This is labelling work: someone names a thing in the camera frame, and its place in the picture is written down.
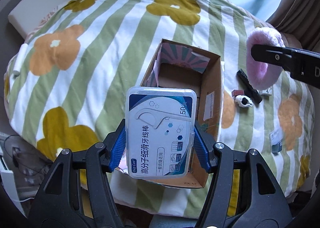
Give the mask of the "pink fluffy sock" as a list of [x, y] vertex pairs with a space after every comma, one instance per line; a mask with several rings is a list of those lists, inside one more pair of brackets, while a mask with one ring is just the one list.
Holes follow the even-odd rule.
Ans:
[[256, 90], [266, 90], [275, 84], [282, 68], [270, 64], [274, 54], [269, 55], [269, 47], [284, 47], [281, 34], [273, 28], [257, 27], [247, 37], [246, 69], [249, 83]]

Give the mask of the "small tissue pack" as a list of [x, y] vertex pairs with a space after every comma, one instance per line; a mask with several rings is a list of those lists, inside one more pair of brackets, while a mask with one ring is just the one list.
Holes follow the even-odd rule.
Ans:
[[271, 96], [272, 95], [272, 87], [269, 87], [265, 90], [259, 90], [259, 94], [261, 96], [267, 96], [267, 97]]

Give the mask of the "black roll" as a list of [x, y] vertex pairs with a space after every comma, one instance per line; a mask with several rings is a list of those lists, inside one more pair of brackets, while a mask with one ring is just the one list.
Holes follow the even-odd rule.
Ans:
[[246, 73], [244, 73], [244, 71], [242, 69], [240, 69], [236, 73], [236, 75], [241, 80], [241, 82], [244, 84], [244, 86], [246, 88], [244, 90], [244, 94], [246, 96], [250, 97], [256, 104], [260, 104], [262, 102], [262, 97], [260, 96], [258, 91], [256, 89], [254, 89], [252, 87], [252, 85], [249, 83], [248, 76], [246, 75]]

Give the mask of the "black white sock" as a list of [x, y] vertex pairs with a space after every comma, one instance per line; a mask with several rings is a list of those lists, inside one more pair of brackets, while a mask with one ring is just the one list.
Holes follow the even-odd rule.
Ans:
[[246, 95], [237, 95], [234, 98], [235, 103], [241, 108], [248, 108], [253, 106], [251, 98]]

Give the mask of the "red lip gloss tube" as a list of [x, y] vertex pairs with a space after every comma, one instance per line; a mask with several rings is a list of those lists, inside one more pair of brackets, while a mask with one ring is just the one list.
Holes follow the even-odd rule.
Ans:
[[232, 97], [236, 97], [238, 95], [244, 95], [244, 90], [232, 90]]

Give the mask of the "dental floss pick box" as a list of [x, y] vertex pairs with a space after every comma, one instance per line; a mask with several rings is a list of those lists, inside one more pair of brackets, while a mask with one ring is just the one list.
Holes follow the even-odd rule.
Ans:
[[187, 88], [132, 87], [125, 105], [126, 164], [135, 179], [183, 177], [194, 143], [196, 93]]

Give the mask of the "clear plastic blister tray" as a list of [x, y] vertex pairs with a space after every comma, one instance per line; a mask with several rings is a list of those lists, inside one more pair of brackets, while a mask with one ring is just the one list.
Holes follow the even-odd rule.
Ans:
[[270, 138], [270, 143], [271, 143], [272, 146], [281, 143], [281, 141], [283, 139], [283, 131], [282, 131], [282, 129], [278, 128], [278, 129], [273, 130], [269, 134], [269, 138]]

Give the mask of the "right brown curtain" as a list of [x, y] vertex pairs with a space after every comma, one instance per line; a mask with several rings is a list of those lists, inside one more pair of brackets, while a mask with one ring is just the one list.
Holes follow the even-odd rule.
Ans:
[[292, 34], [303, 49], [319, 52], [319, 0], [281, 0], [268, 23]]

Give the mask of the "floral striped blanket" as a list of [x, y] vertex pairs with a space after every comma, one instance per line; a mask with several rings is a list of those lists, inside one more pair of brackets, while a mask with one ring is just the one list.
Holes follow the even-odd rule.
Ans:
[[[288, 197], [310, 174], [314, 103], [308, 86], [282, 72], [272, 95], [240, 108], [231, 92], [246, 69], [246, 40], [267, 23], [228, 0], [72, 0], [27, 38], [25, 55], [4, 75], [10, 126], [54, 160], [114, 131], [125, 94], [139, 85], [162, 39], [220, 56], [223, 102], [218, 140], [238, 151], [259, 150]], [[269, 134], [281, 128], [283, 148]]]

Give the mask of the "open cardboard box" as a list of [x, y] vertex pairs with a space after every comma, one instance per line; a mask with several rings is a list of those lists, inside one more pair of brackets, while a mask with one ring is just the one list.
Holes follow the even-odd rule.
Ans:
[[223, 74], [219, 55], [199, 47], [162, 39], [141, 86], [188, 88], [196, 93], [196, 120], [217, 139], [222, 114]]

